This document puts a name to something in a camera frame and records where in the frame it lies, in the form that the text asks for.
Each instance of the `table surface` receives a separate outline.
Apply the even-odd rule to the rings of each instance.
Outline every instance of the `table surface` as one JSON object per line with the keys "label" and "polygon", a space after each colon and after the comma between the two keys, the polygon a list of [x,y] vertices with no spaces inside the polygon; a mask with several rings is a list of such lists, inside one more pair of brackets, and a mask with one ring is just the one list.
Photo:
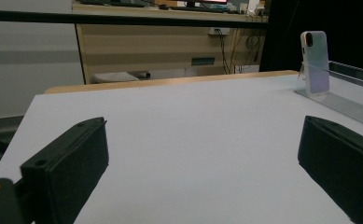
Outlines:
{"label": "table surface", "polygon": [[296,81],[295,73],[37,95],[0,177],[19,180],[41,148],[104,117],[109,166],[76,223],[351,223],[297,154],[306,115],[362,135],[363,124],[296,94]]}

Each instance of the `cable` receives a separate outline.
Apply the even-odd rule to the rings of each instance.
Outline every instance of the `cable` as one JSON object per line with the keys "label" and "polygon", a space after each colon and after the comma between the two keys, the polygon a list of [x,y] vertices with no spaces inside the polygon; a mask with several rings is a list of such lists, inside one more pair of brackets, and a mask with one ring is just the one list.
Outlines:
{"label": "cable", "polygon": [[279,53],[280,48],[282,47],[282,45],[284,44],[284,41],[286,40],[286,36],[288,35],[289,29],[291,28],[292,22],[294,21],[295,14],[297,14],[297,9],[298,9],[299,4],[300,4],[300,0],[298,0],[297,4],[295,5],[295,9],[294,9],[294,12],[292,13],[291,21],[289,22],[289,25],[286,28],[286,33],[284,34],[282,40],[280,41],[279,47],[277,48],[276,52],[273,55],[272,61],[268,67],[268,71],[271,71],[271,67],[273,66],[274,59],[277,57],[277,54]]}
{"label": "cable", "polygon": [[[250,35],[245,40],[245,47],[250,49],[245,55],[245,64],[248,64],[247,68],[251,66],[253,61],[256,61],[258,59],[259,50],[262,45],[262,41],[260,40],[262,30],[259,30],[259,33],[257,35],[254,33],[254,31],[255,30],[253,30],[252,35]],[[244,69],[240,67],[239,71],[242,73]]]}
{"label": "cable", "polygon": [[236,72],[236,70],[235,70],[236,65],[234,64],[234,55],[235,55],[236,47],[239,45],[240,41],[242,40],[244,32],[245,32],[245,29],[243,29],[243,33],[241,35],[239,35],[240,30],[239,30],[239,28],[237,28],[235,31],[235,35],[233,36],[233,48],[232,48],[232,52],[230,55],[230,68],[233,69],[233,73]]}
{"label": "cable", "polygon": [[224,68],[225,74],[230,74],[230,68],[227,63],[227,59],[225,58],[225,50],[224,50],[224,35],[222,34],[221,30],[215,29],[217,33],[219,33],[219,42],[221,43],[221,50],[222,50],[222,66]]}

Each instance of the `phone camera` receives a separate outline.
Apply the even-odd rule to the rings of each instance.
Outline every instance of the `phone camera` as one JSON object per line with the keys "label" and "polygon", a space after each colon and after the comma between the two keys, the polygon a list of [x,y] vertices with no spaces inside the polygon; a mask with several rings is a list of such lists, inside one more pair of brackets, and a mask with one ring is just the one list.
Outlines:
{"label": "phone camera", "polygon": [[306,45],[311,47],[313,45],[313,36],[311,33],[307,33],[305,36]]}

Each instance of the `black device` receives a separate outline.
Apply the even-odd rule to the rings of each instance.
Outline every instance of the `black device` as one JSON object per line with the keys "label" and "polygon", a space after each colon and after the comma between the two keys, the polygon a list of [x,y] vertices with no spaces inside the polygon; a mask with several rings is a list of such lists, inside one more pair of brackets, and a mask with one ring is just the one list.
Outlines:
{"label": "black device", "polygon": [[226,5],[228,3],[228,0],[170,0],[170,1],[180,1],[186,3],[184,7],[170,7],[170,9],[172,10],[200,11],[200,12],[214,12],[214,13],[223,13],[228,11],[227,9],[216,9],[216,8],[196,6],[196,3]]}
{"label": "black device", "polygon": [[300,166],[350,219],[363,224],[363,136],[326,119],[306,116]]}
{"label": "black device", "polygon": [[169,10],[169,6],[167,6],[165,4],[158,5],[158,8],[161,9],[161,10]]}
{"label": "black device", "polygon": [[97,6],[110,4],[110,0],[79,0],[79,2],[84,5],[97,5]]}
{"label": "black device", "polygon": [[111,5],[113,7],[144,7],[141,4],[125,3],[125,2],[121,2],[120,0],[110,0],[109,5]]}
{"label": "black device", "polygon": [[0,224],[74,223],[108,166],[104,118],[82,121],[0,178]]}

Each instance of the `wooden table edge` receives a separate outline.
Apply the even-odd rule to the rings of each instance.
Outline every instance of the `wooden table edge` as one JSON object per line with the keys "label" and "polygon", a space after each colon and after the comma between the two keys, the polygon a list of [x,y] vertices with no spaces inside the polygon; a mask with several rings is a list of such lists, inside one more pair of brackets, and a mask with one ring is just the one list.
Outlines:
{"label": "wooden table edge", "polygon": [[129,81],[129,82],[111,82],[111,83],[100,83],[100,84],[90,84],[90,85],[59,86],[59,87],[49,88],[44,93],[53,94],[53,93],[65,93],[65,92],[76,92],[76,91],[102,91],[102,90],[135,88],[135,87],[175,85],[175,84],[185,84],[192,82],[215,81],[215,80],[226,80],[226,79],[237,79],[237,78],[278,77],[278,76],[296,75],[297,73],[298,73],[297,71],[293,70],[283,70],[283,71],[273,71],[273,72],[243,73],[243,74],[217,75],[217,76],[205,76],[205,77],[176,77],[176,78],[139,80],[139,81]]}

